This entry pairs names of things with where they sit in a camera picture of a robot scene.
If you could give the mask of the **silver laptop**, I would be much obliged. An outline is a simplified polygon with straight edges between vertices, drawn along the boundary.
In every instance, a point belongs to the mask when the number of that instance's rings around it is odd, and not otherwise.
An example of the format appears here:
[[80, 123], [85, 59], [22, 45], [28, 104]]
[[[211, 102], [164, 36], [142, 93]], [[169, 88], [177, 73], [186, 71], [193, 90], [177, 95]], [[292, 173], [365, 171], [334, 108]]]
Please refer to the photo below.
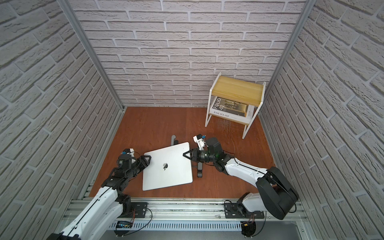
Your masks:
[[189, 150], [185, 142], [145, 153], [151, 159], [143, 171], [143, 191], [192, 183], [192, 164], [183, 156]]

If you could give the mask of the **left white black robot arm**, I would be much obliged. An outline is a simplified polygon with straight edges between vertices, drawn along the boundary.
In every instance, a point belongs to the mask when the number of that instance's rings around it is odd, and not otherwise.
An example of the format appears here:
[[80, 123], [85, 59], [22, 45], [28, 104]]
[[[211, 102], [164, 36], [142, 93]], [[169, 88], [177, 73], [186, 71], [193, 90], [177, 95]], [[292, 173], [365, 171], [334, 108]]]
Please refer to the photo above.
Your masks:
[[124, 150], [118, 166], [102, 183], [101, 188], [84, 210], [60, 233], [52, 233], [48, 240], [99, 240], [119, 217], [144, 218], [147, 203], [133, 203], [124, 189], [129, 182], [150, 165], [151, 156], [135, 158], [134, 152]]

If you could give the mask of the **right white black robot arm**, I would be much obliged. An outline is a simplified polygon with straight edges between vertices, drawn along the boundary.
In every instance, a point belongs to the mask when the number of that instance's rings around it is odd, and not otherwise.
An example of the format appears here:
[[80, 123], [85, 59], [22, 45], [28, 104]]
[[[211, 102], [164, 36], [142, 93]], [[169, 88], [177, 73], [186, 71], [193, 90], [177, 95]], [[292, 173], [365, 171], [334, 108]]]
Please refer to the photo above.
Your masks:
[[224, 151], [217, 138], [194, 137], [198, 147], [183, 153], [183, 157], [199, 166], [212, 163], [220, 173], [239, 178], [255, 188], [257, 193], [245, 193], [235, 204], [237, 215], [248, 218], [255, 212], [268, 212], [283, 220], [299, 200], [299, 194], [276, 167], [259, 168], [238, 160]]

